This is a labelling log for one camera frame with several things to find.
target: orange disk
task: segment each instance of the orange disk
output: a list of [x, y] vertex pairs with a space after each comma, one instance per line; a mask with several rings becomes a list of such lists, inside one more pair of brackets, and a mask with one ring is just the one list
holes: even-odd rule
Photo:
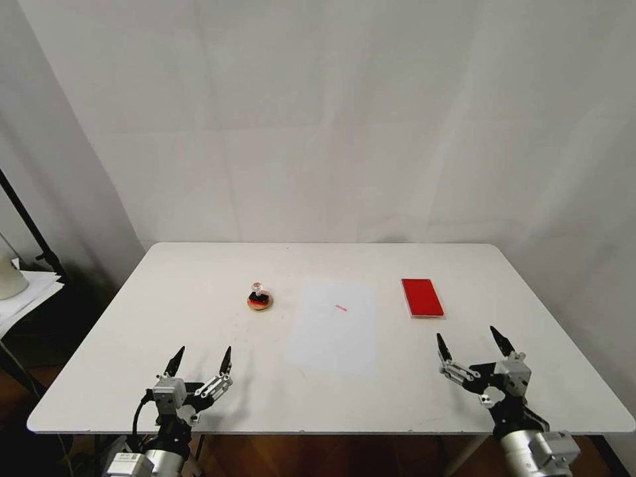
[[248, 297], [247, 305], [254, 311], [263, 311], [264, 309], [272, 306], [272, 303], [274, 302], [274, 297], [270, 294], [270, 292], [263, 290], [262, 292], [260, 292], [260, 294], [267, 295], [270, 299], [267, 301], [267, 303], [261, 303], [260, 301], [250, 300], [250, 298]]

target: white lamp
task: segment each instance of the white lamp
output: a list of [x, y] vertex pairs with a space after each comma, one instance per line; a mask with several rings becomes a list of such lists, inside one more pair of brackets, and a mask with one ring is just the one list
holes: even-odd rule
[[27, 279], [15, 269], [9, 257], [0, 254], [0, 299], [17, 295], [27, 286]]

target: sheet of paper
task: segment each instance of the sheet of paper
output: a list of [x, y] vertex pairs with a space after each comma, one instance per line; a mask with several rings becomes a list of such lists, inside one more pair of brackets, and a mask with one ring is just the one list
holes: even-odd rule
[[375, 290], [365, 284], [308, 280], [286, 360], [336, 374], [373, 376]]
[[21, 272], [28, 286], [16, 296], [0, 300], [0, 322], [12, 317], [41, 295], [59, 278], [53, 272]]

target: wall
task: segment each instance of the wall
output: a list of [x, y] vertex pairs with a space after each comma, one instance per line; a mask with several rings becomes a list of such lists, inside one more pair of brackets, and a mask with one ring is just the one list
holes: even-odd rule
[[20, 4], [146, 247], [492, 242], [636, 413], [634, 2]]
[[[112, 296], [143, 250], [13, 0], [0, 3], [0, 164], [68, 271]], [[2, 191], [0, 231], [25, 260], [40, 253]]]

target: table surface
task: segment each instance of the table surface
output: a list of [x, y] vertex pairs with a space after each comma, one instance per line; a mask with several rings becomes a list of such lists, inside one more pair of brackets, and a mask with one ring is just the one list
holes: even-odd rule
[[[431, 278], [444, 319], [412, 319], [401, 278]], [[286, 349], [308, 281], [372, 287], [371, 376], [295, 366]], [[252, 282], [274, 295], [251, 311]], [[497, 327], [532, 369], [529, 407], [553, 429], [630, 432], [635, 422], [503, 254], [487, 244], [160, 243], [153, 246], [28, 419], [41, 433], [130, 433], [174, 353], [205, 381], [233, 348], [234, 385], [201, 414], [204, 433], [489, 433], [477, 397], [438, 371], [435, 333], [465, 364], [502, 358]], [[156, 431], [147, 405], [141, 433]]]

